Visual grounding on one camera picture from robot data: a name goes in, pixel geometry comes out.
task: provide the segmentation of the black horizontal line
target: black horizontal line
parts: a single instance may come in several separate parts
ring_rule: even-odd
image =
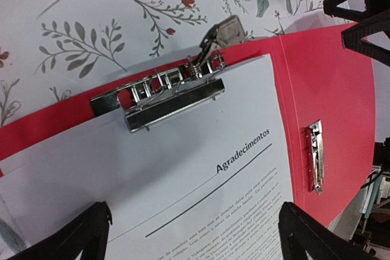
[[[151,235],[153,235],[155,232],[159,231],[160,229],[162,229],[163,227],[169,225],[171,222],[173,222],[174,220],[178,219],[180,216],[182,216],[183,214],[185,214],[187,211],[189,211],[191,208],[194,208],[196,205],[198,205],[200,202],[202,202],[203,200],[205,200],[207,197],[209,197],[210,195],[212,195],[212,193],[214,193],[215,191],[217,191],[219,188],[221,188],[223,185],[225,185],[227,182],[229,182],[235,175],[237,175],[238,173],[240,173],[243,169],[245,169],[251,162],[253,162],[259,155],[261,155],[265,150],[267,150],[270,146],[272,145],[272,143],[270,143],[267,147],[265,147],[261,152],[259,152],[257,155],[255,155],[254,158],[252,158],[245,166],[243,166],[240,170],[238,170],[237,172],[235,172],[230,178],[228,178],[225,182],[223,182],[222,184],[220,184],[217,188],[215,188],[214,190],[212,190],[210,193],[208,193],[205,197],[203,197],[202,199],[200,199],[198,202],[194,203],[192,206],[190,206],[189,208],[187,208],[186,210],[184,210],[182,213],[180,213],[179,215],[175,216],[173,219],[171,219],[169,222],[166,222],[164,223],[162,226],[160,226],[159,228],[157,228],[156,230],[152,231],[151,233],[147,234],[145,237],[149,237]]]

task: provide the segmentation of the floral pattern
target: floral pattern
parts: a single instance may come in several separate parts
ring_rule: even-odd
[[[0,35],[8,42],[0,49],[1,79],[8,81],[0,93],[1,124],[16,119],[15,112],[24,116],[133,73],[132,65],[197,46],[229,15],[240,17],[250,41],[283,35],[292,16],[321,12],[322,1],[14,0],[17,18],[0,4]],[[16,43],[20,30],[25,38]],[[10,66],[10,55],[18,66]],[[15,88],[25,94],[15,96]]]

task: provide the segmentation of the paper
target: paper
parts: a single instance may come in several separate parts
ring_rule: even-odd
[[[293,200],[269,55],[221,75],[226,91],[130,133],[115,111],[8,160],[0,195],[26,239],[106,200],[106,259],[278,259],[278,211]]]

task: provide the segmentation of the red folder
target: red folder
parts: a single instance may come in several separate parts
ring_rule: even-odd
[[[372,168],[375,90],[371,60],[343,49],[348,26],[293,33],[221,51],[229,65],[270,54],[288,142],[295,203],[328,225],[350,203]],[[159,70],[178,66],[183,60]],[[90,99],[154,69],[89,90],[0,129],[1,160],[93,119]],[[325,178],[322,195],[310,189],[305,127],[321,119]]]

